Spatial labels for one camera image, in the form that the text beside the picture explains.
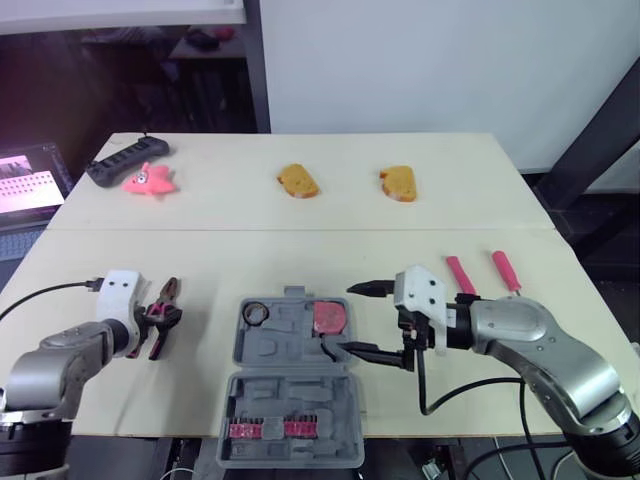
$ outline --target pink starfish toy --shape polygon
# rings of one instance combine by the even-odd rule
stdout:
[[[149,162],[145,162],[142,169],[129,178],[122,188],[130,193],[161,195],[175,191],[176,186],[169,180],[169,167],[165,165],[152,167]]]

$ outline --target gray tool case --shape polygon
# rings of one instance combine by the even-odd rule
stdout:
[[[268,313],[261,307],[254,312],[256,302]],[[344,308],[341,333],[317,334],[316,302]],[[362,465],[356,381],[345,368],[349,354],[337,346],[351,340],[346,300],[315,298],[306,296],[304,287],[287,287],[284,297],[244,300],[238,317],[233,360],[243,369],[227,385],[218,463],[224,468]],[[323,351],[322,340],[335,362]]]

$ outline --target bread slice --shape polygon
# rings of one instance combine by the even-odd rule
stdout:
[[[320,192],[309,172],[299,163],[285,167],[278,175],[278,181],[287,193],[295,198],[315,197]]]
[[[416,197],[416,179],[413,170],[406,165],[390,167],[380,172],[382,190],[399,202],[413,202]]]

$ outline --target pliers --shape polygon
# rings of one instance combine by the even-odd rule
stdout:
[[[137,358],[140,347],[149,336],[149,328],[158,329],[158,338],[151,348],[149,360],[157,360],[162,347],[167,341],[169,330],[175,327],[182,318],[182,310],[175,306],[175,298],[178,294],[178,279],[171,277],[164,284],[158,299],[149,305],[146,310],[141,308],[137,313],[137,321],[140,326],[140,342],[136,349],[127,355],[127,358]]]

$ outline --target computer screen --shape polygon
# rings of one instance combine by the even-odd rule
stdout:
[[[0,228],[50,220],[68,194],[55,145],[0,152]]]

